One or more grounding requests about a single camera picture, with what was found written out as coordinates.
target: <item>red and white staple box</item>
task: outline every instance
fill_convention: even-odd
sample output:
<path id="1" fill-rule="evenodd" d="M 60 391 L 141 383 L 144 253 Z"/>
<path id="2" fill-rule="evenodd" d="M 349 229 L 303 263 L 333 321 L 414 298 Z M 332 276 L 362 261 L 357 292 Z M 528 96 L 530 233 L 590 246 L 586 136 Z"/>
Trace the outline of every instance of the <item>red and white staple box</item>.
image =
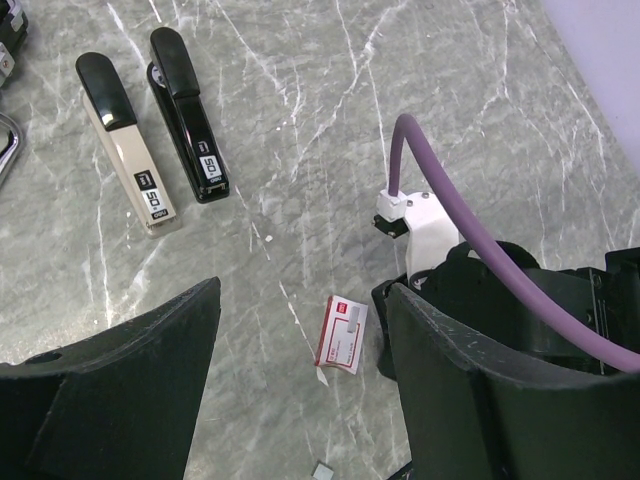
<path id="1" fill-rule="evenodd" d="M 356 374 L 368 309 L 367 305 L 337 295 L 329 297 L 316 366 L 337 367 Z"/>

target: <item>stapler label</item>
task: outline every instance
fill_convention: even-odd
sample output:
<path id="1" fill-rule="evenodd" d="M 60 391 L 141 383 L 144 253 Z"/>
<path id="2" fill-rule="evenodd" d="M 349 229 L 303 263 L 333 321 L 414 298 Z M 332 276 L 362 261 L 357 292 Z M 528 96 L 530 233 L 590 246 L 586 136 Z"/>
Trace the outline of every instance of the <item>stapler label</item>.
<path id="1" fill-rule="evenodd" d="M 169 215 L 169 210 L 160 195 L 160 190 L 156 186 L 156 182 L 153 180 L 153 176 L 149 170 L 145 170 L 134 175 L 138 188 L 142 193 L 142 199 L 144 200 L 151 218 L 157 220 Z"/>
<path id="2" fill-rule="evenodd" d="M 202 169 L 204 170 L 204 174 L 207 177 L 207 180 L 209 180 L 211 183 L 215 183 L 221 179 L 222 172 L 220 171 L 220 164 L 218 163 L 218 159 L 215 155 L 200 157 L 200 164 L 202 165 Z"/>

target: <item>small metal piece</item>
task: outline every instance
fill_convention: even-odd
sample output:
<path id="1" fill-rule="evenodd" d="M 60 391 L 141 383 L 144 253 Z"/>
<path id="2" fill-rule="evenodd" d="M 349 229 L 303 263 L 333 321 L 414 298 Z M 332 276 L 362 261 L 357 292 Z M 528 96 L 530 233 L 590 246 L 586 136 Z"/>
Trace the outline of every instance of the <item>small metal piece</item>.
<path id="1" fill-rule="evenodd" d="M 0 126 L 9 131 L 9 143 L 0 153 L 0 185 L 24 147 L 24 135 L 16 122 L 0 113 Z"/>
<path id="2" fill-rule="evenodd" d="M 328 465 L 318 460 L 311 474 L 311 478 L 313 478 L 313 480 L 331 480 L 333 474 L 333 470 Z"/>
<path id="3" fill-rule="evenodd" d="M 407 224 L 404 223 L 404 220 L 401 218 L 396 220 L 395 222 L 388 222 L 381 215 L 376 215 L 373 217 L 373 222 L 371 222 L 376 229 L 380 230 L 385 235 L 389 235 L 391 238 L 397 238 L 409 231 L 407 228 Z"/>
<path id="4" fill-rule="evenodd" d="M 9 4 L 9 15 L 13 16 L 11 28 L 13 28 L 14 32 L 17 32 L 24 25 L 22 4 L 19 0 L 7 0 L 7 3 Z"/>
<path id="5" fill-rule="evenodd" d="M 9 50 L 0 42 L 0 87 L 13 72 L 16 61 L 9 53 Z"/>

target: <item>black plastic part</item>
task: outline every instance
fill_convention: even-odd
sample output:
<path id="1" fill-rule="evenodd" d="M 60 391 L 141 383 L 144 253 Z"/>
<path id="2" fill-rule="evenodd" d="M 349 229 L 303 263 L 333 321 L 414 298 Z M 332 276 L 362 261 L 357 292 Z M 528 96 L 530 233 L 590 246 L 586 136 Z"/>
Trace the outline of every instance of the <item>black plastic part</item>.
<path id="1" fill-rule="evenodd" d="M 108 57 L 87 52 L 76 60 L 76 71 L 106 131 L 137 123 L 127 92 Z"/>
<path id="2" fill-rule="evenodd" d="M 15 57 L 27 38 L 29 20 L 27 15 L 22 12 L 22 26 L 16 32 L 11 25 L 14 16 L 9 13 L 10 9 L 11 6 L 7 0 L 0 0 L 0 42 Z"/>
<path id="3" fill-rule="evenodd" d="M 219 317 L 214 278 L 94 337 L 0 365 L 0 478 L 182 479 Z"/>
<path id="4" fill-rule="evenodd" d="M 174 100 L 200 95 L 196 72 L 178 32 L 160 27 L 151 33 L 151 60 Z"/>
<path id="5" fill-rule="evenodd" d="M 380 215 L 376 215 L 373 217 L 373 226 L 391 238 L 398 238 L 409 231 L 409 227 L 402 218 L 395 222 L 388 222 Z"/>
<path id="6" fill-rule="evenodd" d="M 413 480 L 413 463 L 409 462 L 396 473 L 391 475 L 387 480 Z"/>
<path id="7" fill-rule="evenodd" d="M 371 298 L 373 299 L 373 305 L 378 313 L 378 319 L 380 320 L 380 327 L 382 329 L 382 352 L 378 357 L 378 371 L 383 377 L 391 380 L 396 379 L 396 372 L 393 367 L 393 357 L 391 356 L 391 342 L 389 340 L 389 323 L 387 319 L 387 305 L 386 300 L 389 296 L 391 286 L 394 284 L 407 285 L 407 276 L 402 275 L 395 280 L 389 280 L 381 283 L 371 291 Z"/>
<path id="8" fill-rule="evenodd" d="M 627 348 L 636 345 L 633 339 L 640 342 L 640 333 L 636 332 L 640 330 L 637 320 L 640 311 L 629 310 L 633 303 L 626 298 L 630 295 L 615 300 L 616 295 L 625 294 L 633 282 L 638 282 L 637 269 L 631 274 L 633 279 L 624 280 L 622 284 L 622 274 L 612 276 L 594 268 L 553 272 L 539 268 L 537 261 L 522 247 L 498 243 L 541 290 L 584 325 Z M 548 327 L 524 307 L 481 260 L 470 257 L 470 252 L 469 245 L 462 243 L 451 249 L 446 261 L 435 269 L 419 272 L 409 281 L 402 276 L 372 290 L 384 338 L 378 360 L 378 370 L 383 376 L 396 378 L 385 305 L 393 284 L 410 288 L 446 315 L 520 352 L 574 370 L 596 374 L 615 371 Z M 623 305 L 627 305 L 629 311 L 626 322 L 620 321 Z"/>
<path id="9" fill-rule="evenodd" d="M 640 374 L 525 355 L 400 285 L 387 306 L 415 480 L 640 478 Z"/>
<path id="10" fill-rule="evenodd" d="M 151 49 L 147 80 L 196 200 L 208 203 L 228 197 L 229 178 L 182 37 L 170 28 L 159 28 L 151 34 Z M 207 176 L 205 165 L 215 173 Z"/>

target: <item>metal object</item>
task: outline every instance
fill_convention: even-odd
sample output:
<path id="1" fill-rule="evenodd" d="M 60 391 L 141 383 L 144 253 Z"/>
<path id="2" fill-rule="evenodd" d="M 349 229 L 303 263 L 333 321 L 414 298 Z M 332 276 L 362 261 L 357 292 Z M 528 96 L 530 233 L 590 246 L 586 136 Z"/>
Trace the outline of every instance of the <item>metal object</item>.
<path id="1" fill-rule="evenodd" d="M 13 73 L 16 61 L 13 59 L 4 43 L 0 42 L 0 87 Z"/>
<path id="2" fill-rule="evenodd" d="M 179 480 L 220 318 L 220 281 L 21 365 L 0 364 L 0 478 Z"/>
<path id="3" fill-rule="evenodd" d="M 0 0 L 0 87 L 13 73 L 15 56 L 27 38 L 29 21 L 18 0 Z M 23 133 L 12 119 L 0 114 L 0 127 L 8 131 L 7 145 L 0 153 L 0 187 L 24 147 Z"/>
<path id="4" fill-rule="evenodd" d="M 382 215 L 376 215 L 373 217 L 373 222 L 371 222 L 371 224 L 385 235 L 389 235 L 391 238 L 400 237 L 409 231 L 409 227 L 407 227 L 403 218 L 400 218 L 395 222 L 388 222 L 382 217 Z"/>
<path id="5" fill-rule="evenodd" d="M 200 86 L 182 37 L 167 27 L 151 34 L 147 80 L 200 203 L 229 196 L 229 178 L 200 101 Z"/>
<path id="6" fill-rule="evenodd" d="M 14 32 L 19 32 L 25 23 L 22 4 L 19 0 L 7 0 L 7 3 L 9 4 L 9 15 L 13 17 L 11 19 L 11 28 L 13 28 Z"/>
<path id="7" fill-rule="evenodd" d="M 332 480 L 333 474 L 334 472 L 331 467 L 318 460 L 315 468 L 313 469 L 313 473 L 311 474 L 311 478 L 313 480 Z"/>
<path id="8" fill-rule="evenodd" d="M 4 182 L 11 166 L 24 148 L 24 135 L 16 122 L 0 113 L 0 127 L 8 131 L 9 141 L 0 153 L 0 186 Z"/>

